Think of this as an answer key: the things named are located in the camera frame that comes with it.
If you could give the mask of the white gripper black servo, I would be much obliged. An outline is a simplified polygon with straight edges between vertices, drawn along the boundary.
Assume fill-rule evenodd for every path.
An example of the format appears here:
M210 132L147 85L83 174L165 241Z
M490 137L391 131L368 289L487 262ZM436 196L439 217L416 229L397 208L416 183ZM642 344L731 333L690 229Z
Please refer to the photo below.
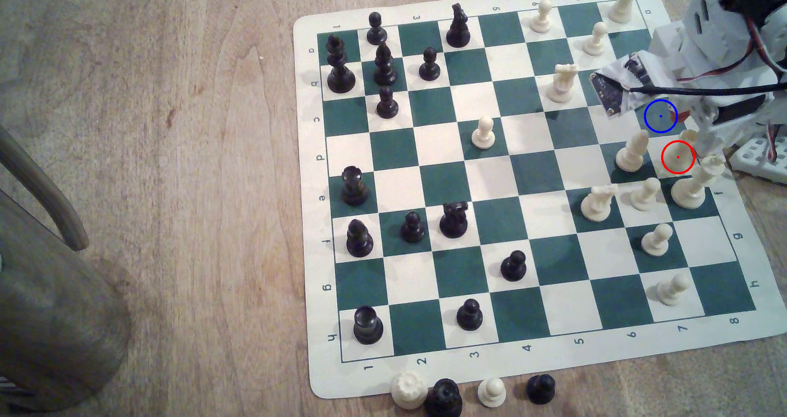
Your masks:
M697 125L697 155L721 154L730 127L776 125L776 19L686 18L655 30L651 53L664 59L674 84L703 90L676 95Z

